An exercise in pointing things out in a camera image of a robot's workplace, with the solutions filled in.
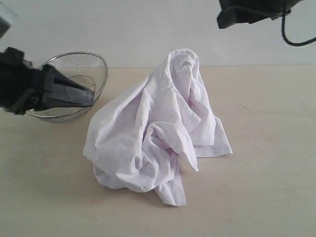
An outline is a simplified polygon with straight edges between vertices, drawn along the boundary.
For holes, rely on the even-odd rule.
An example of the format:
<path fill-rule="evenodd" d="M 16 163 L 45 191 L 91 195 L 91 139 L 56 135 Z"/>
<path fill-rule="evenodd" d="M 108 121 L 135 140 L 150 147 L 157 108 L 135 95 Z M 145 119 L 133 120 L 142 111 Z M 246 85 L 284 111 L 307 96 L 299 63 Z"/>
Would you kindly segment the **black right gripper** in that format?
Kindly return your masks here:
<path fill-rule="evenodd" d="M 221 0 L 221 11 L 217 17 L 219 29 L 234 24 L 253 24 L 270 18 L 276 20 L 289 14 L 297 0 Z"/>

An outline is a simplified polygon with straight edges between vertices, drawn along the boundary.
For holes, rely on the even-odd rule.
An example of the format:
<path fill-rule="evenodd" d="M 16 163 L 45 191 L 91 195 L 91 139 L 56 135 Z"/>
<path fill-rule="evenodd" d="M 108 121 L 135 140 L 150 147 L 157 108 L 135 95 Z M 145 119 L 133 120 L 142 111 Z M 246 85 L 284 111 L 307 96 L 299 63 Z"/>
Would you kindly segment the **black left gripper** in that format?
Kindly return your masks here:
<path fill-rule="evenodd" d="M 65 77 L 50 64 L 35 69 L 24 52 L 8 47 L 0 54 L 0 107 L 15 115 L 28 110 L 86 108 L 94 91 Z"/>

